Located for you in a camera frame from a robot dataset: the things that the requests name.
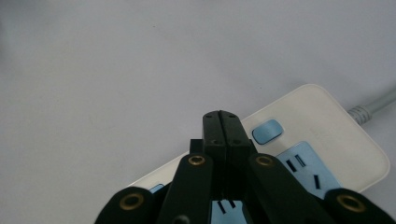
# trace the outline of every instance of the white surface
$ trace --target white surface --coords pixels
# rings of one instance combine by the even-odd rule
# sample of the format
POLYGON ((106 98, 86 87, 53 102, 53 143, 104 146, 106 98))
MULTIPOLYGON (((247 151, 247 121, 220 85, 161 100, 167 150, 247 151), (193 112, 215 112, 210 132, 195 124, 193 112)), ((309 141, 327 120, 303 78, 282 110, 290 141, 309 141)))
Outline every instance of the white surface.
MULTIPOLYGON (((305 83, 345 108, 396 85, 394 1, 0 0, 0 222, 93 223, 186 151, 305 83)), ((396 105, 364 125, 396 217, 396 105)))

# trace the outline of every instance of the white power strip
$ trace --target white power strip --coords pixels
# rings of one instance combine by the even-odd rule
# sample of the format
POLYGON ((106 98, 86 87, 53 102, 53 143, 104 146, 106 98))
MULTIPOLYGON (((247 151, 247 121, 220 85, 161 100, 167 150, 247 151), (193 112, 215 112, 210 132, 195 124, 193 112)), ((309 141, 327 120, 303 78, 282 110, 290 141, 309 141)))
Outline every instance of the white power strip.
MULTIPOLYGON (((280 159, 312 194, 361 192, 389 172, 384 151, 324 89, 304 85, 242 120, 260 153, 280 159)), ((188 152, 135 181, 152 189, 173 179, 188 152)))

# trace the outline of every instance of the outlet socket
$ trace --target outlet socket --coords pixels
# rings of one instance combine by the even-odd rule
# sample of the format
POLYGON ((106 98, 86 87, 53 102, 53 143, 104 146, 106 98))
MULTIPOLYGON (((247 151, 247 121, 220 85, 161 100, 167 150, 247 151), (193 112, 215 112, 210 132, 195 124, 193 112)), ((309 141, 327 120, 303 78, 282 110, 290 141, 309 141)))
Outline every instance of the outlet socket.
POLYGON ((212 203, 212 224, 246 224, 242 202, 222 200, 212 203))
POLYGON ((308 192, 321 199, 328 190, 341 188, 332 172, 307 142, 300 142, 276 157, 308 192))

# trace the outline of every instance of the light blue switch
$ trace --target light blue switch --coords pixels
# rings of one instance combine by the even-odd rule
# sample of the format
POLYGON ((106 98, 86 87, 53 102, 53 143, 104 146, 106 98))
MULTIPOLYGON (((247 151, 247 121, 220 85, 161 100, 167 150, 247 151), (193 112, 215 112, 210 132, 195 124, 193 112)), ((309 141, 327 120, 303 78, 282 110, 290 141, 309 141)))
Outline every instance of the light blue switch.
POLYGON ((270 119, 266 121, 264 124, 257 127, 253 130, 253 138, 260 145, 264 145, 271 140, 276 139, 283 133, 283 128, 280 124, 274 120, 270 119))

